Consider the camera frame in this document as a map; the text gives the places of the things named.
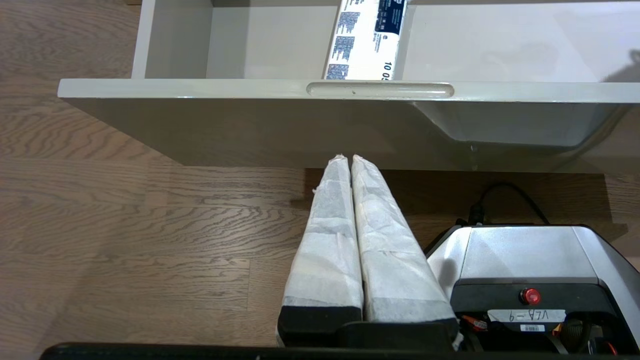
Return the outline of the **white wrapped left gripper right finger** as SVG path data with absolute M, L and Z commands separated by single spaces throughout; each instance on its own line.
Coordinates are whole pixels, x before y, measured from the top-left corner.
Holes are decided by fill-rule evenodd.
M 354 155 L 351 184 L 370 322 L 457 322 L 381 171 Z

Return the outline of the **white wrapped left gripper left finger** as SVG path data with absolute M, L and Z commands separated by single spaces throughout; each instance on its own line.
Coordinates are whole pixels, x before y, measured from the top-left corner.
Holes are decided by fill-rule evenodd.
M 348 159 L 336 155 L 314 191 L 276 324 L 281 347 L 330 347 L 363 319 L 364 290 Z

